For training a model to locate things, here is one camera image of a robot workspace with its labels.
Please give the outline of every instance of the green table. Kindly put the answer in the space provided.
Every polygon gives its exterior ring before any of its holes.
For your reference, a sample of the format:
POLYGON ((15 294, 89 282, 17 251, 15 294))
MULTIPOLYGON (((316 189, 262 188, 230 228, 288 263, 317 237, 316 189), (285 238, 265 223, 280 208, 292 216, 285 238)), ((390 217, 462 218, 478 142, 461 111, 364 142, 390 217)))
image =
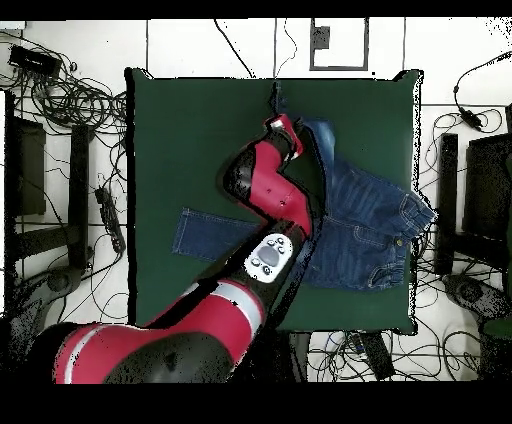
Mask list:
MULTIPOLYGON (((225 159, 261 136, 270 116, 272 80, 148 79, 133 70, 135 87, 136 322, 144 324, 181 294, 208 263, 171 253, 176 224, 186 206, 255 221, 215 185, 225 159)), ((282 80, 291 112, 330 120, 336 150, 355 165, 410 188, 413 88, 419 72, 398 81, 282 80)), ((290 165, 292 176, 312 180, 311 158, 290 165)), ((303 282, 280 326, 320 331, 399 328, 408 316, 409 260, 405 284, 379 293, 310 287, 303 282)))

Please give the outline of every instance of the jeans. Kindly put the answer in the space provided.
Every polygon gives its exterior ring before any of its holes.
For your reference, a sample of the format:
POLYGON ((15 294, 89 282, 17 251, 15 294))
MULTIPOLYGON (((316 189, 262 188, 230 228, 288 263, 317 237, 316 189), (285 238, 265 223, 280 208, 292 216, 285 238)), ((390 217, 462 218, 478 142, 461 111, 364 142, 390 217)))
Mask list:
MULTIPOLYGON (((403 284, 407 246, 435 213, 415 193, 335 155, 329 122, 304 124, 313 133, 324 166, 326 215, 303 281, 365 291, 403 284)), ((257 228, 255 223, 183 208, 172 252, 215 261, 257 228)))

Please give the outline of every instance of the red robot arm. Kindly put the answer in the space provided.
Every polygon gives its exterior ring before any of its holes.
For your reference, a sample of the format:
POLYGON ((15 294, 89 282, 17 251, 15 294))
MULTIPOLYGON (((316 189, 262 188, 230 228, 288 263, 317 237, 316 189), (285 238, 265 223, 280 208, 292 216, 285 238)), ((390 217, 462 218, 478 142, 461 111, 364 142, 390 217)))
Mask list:
POLYGON ((303 146, 286 115, 247 144, 223 177, 226 192, 268 221, 220 271, 197 279, 143 327, 58 324, 36 339, 30 379, 56 383, 225 381, 265 325, 310 236, 307 195, 282 170, 303 146))

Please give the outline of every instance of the plug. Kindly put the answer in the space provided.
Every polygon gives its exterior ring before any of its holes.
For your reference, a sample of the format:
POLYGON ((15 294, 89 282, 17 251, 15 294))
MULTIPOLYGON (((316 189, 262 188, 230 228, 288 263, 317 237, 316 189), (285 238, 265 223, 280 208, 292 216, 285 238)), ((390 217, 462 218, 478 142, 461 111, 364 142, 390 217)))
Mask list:
POLYGON ((466 124, 468 124, 471 128, 474 128, 477 131, 482 130, 482 121, 477 115, 475 115, 470 110, 464 109, 463 107, 459 107, 459 111, 460 117, 466 124))

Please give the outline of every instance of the power strip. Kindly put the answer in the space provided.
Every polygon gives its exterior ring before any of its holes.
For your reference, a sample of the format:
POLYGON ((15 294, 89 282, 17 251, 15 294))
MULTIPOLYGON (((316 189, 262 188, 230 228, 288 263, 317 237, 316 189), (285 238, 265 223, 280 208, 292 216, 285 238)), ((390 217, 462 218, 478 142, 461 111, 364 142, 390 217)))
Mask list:
POLYGON ((110 234, 112 240, 112 248, 117 254, 121 254, 126 250, 126 243, 124 241, 123 233, 121 232, 121 226, 117 219, 117 211, 112 196, 103 187, 98 188, 94 191, 96 201, 101 206, 100 215, 105 229, 110 234))

